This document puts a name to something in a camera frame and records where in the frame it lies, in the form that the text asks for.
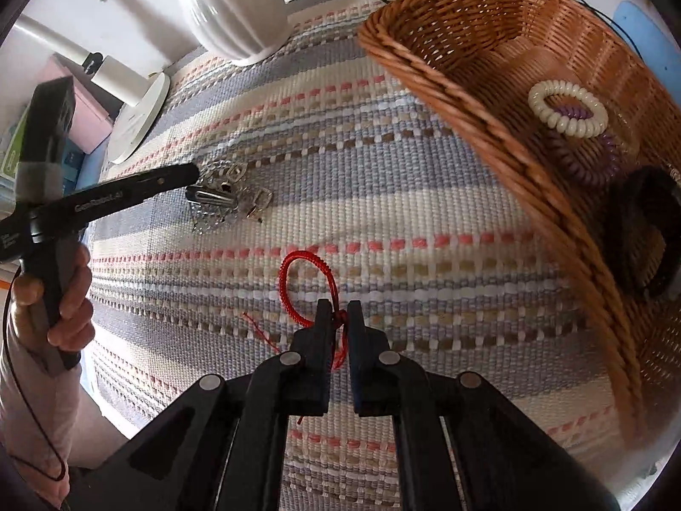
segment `human hand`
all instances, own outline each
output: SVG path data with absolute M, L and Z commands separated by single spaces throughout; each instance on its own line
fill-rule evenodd
M 76 251 L 74 277 L 59 305 L 61 318 L 48 332 L 48 342 L 62 351 L 80 351 L 94 339 L 93 307 L 85 299 L 92 283 L 89 262 L 90 252 L 81 244 Z M 29 306 L 42 295 L 42 281 L 28 274 L 21 274 L 11 287 L 11 318 L 16 337 L 22 346 L 34 352 L 40 351 L 45 342 L 33 328 Z

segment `black handheld device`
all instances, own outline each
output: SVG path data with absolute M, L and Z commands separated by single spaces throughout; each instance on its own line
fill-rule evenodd
M 47 342 L 47 331 L 59 321 L 59 304 L 74 275 L 78 232 L 90 221 L 192 184 L 199 176 L 193 163 L 170 165 L 63 198 L 61 160 L 75 101 L 72 78 L 36 88 L 16 170 L 16 208 L 0 222 L 0 261 L 19 258 L 22 270 L 43 282 L 42 300 L 30 312 L 33 327 L 45 340 L 38 357 L 52 376 L 80 360 L 79 353 L 59 351 Z

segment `wicker basket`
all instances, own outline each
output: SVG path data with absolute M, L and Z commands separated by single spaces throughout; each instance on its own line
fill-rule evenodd
M 601 254 L 607 192 L 554 166 L 527 94 L 541 80 L 577 82 L 604 102 L 615 136 L 640 147 L 632 167 L 681 168 L 670 95 L 574 0 L 395 0 L 359 40 L 475 149 L 544 237 L 598 333 L 624 438 L 659 432 L 680 401 L 680 308 L 619 290 Z

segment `pink box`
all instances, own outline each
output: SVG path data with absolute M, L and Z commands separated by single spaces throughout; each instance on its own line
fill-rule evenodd
M 40 73 L 39 82 L 63 77 L 73 77 L 73 75 L 52 56 Z M 113 124 L 106 110 L 76 78 L 74 78 L 74 88 L 76 89 L 76 113 L 69 138 L 78 148 L 89 154 L 111 134 Z

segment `spiral hair tie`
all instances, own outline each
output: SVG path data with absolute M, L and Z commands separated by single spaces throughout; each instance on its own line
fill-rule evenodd
M 588 120 L 591 112 L 577 105 L 562 105 L 555 107 L 554 111 L 561 116 L 572 119 Z M 601 166 L 589 169 L 580 163 L 575 157 L 574 150 L 567 144 L 563 135 L 551 130 L 547 136 L 547 145 L 555 156 L 561 169 L 567 173 L 573 181 L 585 188 L 605 188 L 613 177 L 617 176 L 622 169 L 622 155 L 620 148 L 610 134 L 604 132 L 597 137 L 603 145 L 604 153 L 601 157 Z
M 591 112 L 592 117 L 578 119 L 562 115 L 549 107 L 545 99 L 547 96 L 570 96 L 583 103 Z M 607 111 L 601 102 L 586 88 L 564 80 L 545 80 L 538 82 L 527 97 L 527 103 L 532 112 L 550 129 L 560 134 L 576 138 L 593 138 L 607 129 Z

